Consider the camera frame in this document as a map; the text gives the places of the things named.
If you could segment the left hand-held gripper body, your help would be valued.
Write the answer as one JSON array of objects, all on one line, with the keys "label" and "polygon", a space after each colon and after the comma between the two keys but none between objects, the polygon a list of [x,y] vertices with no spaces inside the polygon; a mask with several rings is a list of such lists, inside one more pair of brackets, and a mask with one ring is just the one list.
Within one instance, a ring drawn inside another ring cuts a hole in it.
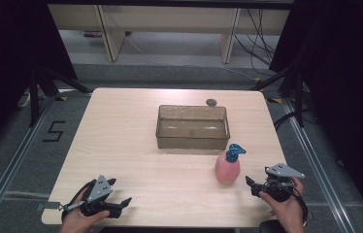
[{"label": "left hand-held gripper body", "polygon": [[113,192],[113,186],[109,185],[107,179],[100,175],[86,183],[72,198],[62,206],[62,217],[79,209],[85,216],[93,216],[103,211],[109,211],[109,218],[119,218],[122,213],[120,204],[107,203],[106,199]]}]

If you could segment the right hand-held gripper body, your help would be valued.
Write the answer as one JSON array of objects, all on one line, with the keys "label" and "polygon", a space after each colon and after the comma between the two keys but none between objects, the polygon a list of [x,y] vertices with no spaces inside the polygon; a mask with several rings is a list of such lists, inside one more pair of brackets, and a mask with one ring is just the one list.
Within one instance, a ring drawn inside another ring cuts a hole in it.
[{"label": "right hand-held gripper body", "polygon": [[266,182],[261,185],[257,194],[267,193],[277,202],[287,201],[291,196],[300,199],[300,193],[296,190],[293,179],[304,179],[304,173],[284,163],[266,167],[265,173],[267,174]]}]

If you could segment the person's right hand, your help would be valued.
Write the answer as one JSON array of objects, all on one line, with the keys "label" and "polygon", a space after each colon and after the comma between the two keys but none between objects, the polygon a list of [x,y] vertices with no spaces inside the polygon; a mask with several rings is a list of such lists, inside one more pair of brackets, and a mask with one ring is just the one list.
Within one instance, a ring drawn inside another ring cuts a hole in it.
[{"label": "person's right hand", "polygon": [[272,210],[269,216],[275,216],[286,233],[305,233],[303,221],[303,209],[297,196],[301,196],[304,191],[302,183],[297,179],[292,179],[296,192],[284,202],[277,202],[268,193],[259,192],[260,198],[265,201]]}]

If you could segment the person's left hand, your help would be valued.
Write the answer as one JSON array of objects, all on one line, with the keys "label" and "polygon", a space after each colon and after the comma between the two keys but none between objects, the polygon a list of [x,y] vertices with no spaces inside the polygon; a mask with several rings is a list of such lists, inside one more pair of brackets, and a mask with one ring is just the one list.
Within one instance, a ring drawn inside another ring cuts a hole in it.
[{"label": "person's left hand", "polygon": [[109,216],[109,211],[103,211],[93,216],[85,216],[75,209],[64,217],[58,233],[87,233],[93,230],[93,225]]}]

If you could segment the pink soap bottle blue pump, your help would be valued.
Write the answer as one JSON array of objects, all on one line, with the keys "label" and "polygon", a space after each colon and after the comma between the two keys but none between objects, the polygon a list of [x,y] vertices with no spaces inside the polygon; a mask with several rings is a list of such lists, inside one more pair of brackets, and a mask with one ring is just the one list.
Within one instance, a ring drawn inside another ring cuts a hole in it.
[{"label": "pink soap bottle blue pump", "polygon": [[231,184],[238,178],[241,171],[239,155],[246,152],[238,144],[231,144],[227,152],[217,158],[214,170],[219,183]]}]

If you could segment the dark rounded object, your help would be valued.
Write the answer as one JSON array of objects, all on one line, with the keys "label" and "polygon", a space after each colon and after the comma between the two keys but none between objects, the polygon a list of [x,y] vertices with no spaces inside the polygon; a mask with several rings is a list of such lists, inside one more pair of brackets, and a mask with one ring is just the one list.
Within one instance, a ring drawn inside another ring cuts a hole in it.
[{"label": "dark rounded object", "polygon": [[260,223],[259,233],[286,233],[286,232],[277,219],[272,219]]}]

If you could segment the clear brown plastic box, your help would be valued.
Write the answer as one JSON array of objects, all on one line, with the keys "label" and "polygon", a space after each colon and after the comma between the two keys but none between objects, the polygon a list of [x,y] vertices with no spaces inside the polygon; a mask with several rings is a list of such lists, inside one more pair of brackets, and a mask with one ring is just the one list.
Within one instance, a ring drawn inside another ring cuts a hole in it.
[{"label": "clear brown plastic box", "polygon": [[225,150],[230,139],[227,110],[161,105],[155,136],[160,149]]}]

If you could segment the black metal stand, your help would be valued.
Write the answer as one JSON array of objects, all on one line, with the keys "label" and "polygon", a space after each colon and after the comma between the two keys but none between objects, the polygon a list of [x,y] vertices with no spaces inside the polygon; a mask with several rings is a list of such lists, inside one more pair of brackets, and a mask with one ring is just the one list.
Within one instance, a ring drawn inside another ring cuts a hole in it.
[{"label": "black metal stand", "polygon": [[258,83],[256,86],[252,87],[251,90],[259,91],[280,79],[282,79],[282,83],[279,89],[279,95],[281,97],[288,97],[291,93],[295,94],[295,109],[283,118],[295,117],[299,126],[303,127],[303,75],[300,71],[300,66],[295,62],[291,62],[282,71],[279,71],[265,82]]},{"label": "black metal stand", "polygon": [[43,65],[34,65],[30,72],[29,94],[30,94],[30,124],[32,127],[39,119],[39,89],[42,89],[46,96],[56,97],[59,94],[54,80],[62,81],[75,90],[82,93],[91,93],[92,89],[80,84],[76,79],[70,79],[62,73]]}]

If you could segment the black curtain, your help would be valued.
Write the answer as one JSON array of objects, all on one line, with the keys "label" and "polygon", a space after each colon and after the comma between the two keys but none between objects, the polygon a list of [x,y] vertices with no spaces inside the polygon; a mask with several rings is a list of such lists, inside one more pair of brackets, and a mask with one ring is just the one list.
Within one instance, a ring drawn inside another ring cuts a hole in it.
[{"label": "black curtain", "polygon": [[77,76],[46,0],[0,0],[0,129],[29,86]]},{"label": "black curtain", "polygon": [[294,0],[272,70],[298,53],[319,122],[363,197],[363,0]]}]

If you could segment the cream wooden shelf unit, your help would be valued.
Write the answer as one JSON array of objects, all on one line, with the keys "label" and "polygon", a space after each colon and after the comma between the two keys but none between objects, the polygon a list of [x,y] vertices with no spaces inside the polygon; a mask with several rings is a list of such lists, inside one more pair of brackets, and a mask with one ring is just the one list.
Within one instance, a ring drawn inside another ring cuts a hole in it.
[{"label": "cream wooden shelf unit", "polygon": [[59,30],[99,31],[108,59],[118,58],[127,32],[203,33],[218,36],[221,60],[230,61],[238,34],[279,36],[288,10],[50,4]]}]

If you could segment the aluminium floor rail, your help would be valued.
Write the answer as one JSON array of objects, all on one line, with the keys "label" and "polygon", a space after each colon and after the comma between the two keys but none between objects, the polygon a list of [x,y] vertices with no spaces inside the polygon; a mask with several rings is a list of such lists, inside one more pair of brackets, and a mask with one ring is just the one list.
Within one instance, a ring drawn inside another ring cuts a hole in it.
[{"label": "aluminium floor rail", "polygon": [[28,127],[23,139],[21,140],[21,143],[17,147],[16,152],[13,154],[12,159],[10,160],[5,171],[3,172],[0,178],[0,204],[10,184],[15,178],[17,171],[22,164],[28,150],[30,149],[32,142],[44,121],[46,113],[48,112],[54,101],[54,97],[47,97],[44,100],[43,105],[39,111],[39,115],[37,116],[34,123]]},{"label": "aluminium floor rail", "polygon": [[347,210],[324,171],[305,129],[299,125],[295,118],[291,119],[290,122],[341,233],[356,233]]}]

